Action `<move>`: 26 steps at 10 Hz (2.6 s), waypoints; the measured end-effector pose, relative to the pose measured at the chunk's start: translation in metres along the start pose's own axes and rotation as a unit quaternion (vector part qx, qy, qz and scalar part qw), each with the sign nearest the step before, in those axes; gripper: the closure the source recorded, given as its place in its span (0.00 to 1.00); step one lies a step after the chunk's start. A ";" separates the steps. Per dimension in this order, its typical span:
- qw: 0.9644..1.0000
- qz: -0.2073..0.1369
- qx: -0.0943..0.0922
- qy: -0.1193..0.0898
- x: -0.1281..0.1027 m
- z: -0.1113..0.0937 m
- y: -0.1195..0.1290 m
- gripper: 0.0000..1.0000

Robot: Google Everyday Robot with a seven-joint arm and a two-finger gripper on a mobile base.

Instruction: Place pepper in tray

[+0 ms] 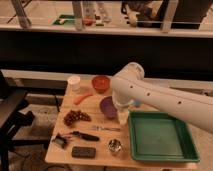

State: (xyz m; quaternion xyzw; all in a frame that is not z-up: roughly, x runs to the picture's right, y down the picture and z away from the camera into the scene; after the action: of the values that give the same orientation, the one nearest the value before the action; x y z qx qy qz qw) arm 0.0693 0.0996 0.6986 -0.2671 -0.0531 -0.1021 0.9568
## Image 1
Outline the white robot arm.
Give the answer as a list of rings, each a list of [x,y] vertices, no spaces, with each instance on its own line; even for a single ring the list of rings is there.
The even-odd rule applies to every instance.
[[[143,67],[130,62],[111,78],[112,99],[118,110],[138,100],[213,134],[213,97],[147,83],[144,76]]]

